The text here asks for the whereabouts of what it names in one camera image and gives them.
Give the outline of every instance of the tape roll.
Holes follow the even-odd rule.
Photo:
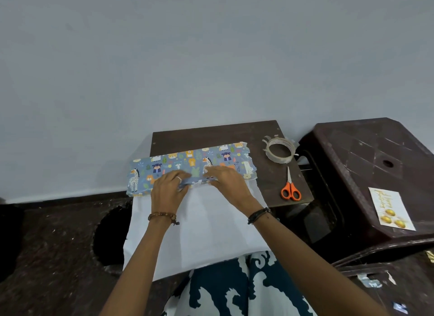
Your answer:
[[[279,138],[279,137],[271,138],[269,136],[265,136],[265,138],[268,139],[268,140],[265,140],[265,139],[262,140],[267,144],[267,146],[264,149],[265,154],[267,155],[269,160],[273,161],[274,163],[288,164],[292,160],[294,155],[296,155],[296,146],[290,140],[284,139],[284,138]],[[273,144],[281,144],[281,145],[285,146],[286,148],[288,148],[290,150],[291,155],[289,157],[276,156],[269,149],[269,147],[272,146]]]

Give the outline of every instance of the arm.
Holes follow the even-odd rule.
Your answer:
[[[209,167],[207,175],[217,177],[218,181],[210,184],[245,216],[262,209],[243,177],[233,169]],[[387,316],[387,312],[368,294],[272,215],[262,215],[254,226],[318,315]]]
[[[177,191],[177,176],[184,179],[191,174],[171,171],[155,181],[151,193],[152,213],[176,213],[188,191],[188,186],[180,192]],[[151,218],[146,233],[108,297],[100,316],[143,316],[160,245],[170,225],[171,220],[167,216]]]

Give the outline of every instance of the gold balloon print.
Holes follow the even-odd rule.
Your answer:
[[[396,220],[396,221],[395,221],[395,224],[396,224],[398,227],[400,227],[400,228],[405,228],[405,223],[404,223],[404,221]]]
[[[396,215],[395,211],[392,210],[392,209],[387,209],[387,210],[386,210],[386,213],[387,213],[388,215],[390,215],[390,216],[395,216],[395,215]]]
[[[380,219],[386,223],[392,223],[392,219],[389,218],[388,216],[383,215]]]

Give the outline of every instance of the black bracelet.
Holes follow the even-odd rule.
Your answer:
[[[265,213],[271,213],[271,210],[270,210],[268,207],[266,207],[266,208],[264,208],[264,209],[260,209],[259,211],[256,211],[255,213],[253,213],[253,214],[249,217],[249,219],[248,219],[248,221],[247,221],[247,224],[253,224],[256,220],[259,219],[259,217],[260,217],[261,215],[263,215],[263,214],[265,214]]]

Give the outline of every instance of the floor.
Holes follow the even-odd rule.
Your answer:
[[[130,198],[116,198],[25,209],[16,269],[0,283],[0,315],[98,315],[120,269],[97,260],[92,248],[95,230],[110,211],[130,204]],[[403,315],[393,310],[394,302],[404,303],[410,315],[434,315],[434,264],[425,252],[394,261],[388,270],[397,285],[385,272],[369,276],[380,280],[383,287],[379,289],[363,287],[356,277],[351,280],[391,315]],[[154,282],[145,314],[160,315],[185,276]]]

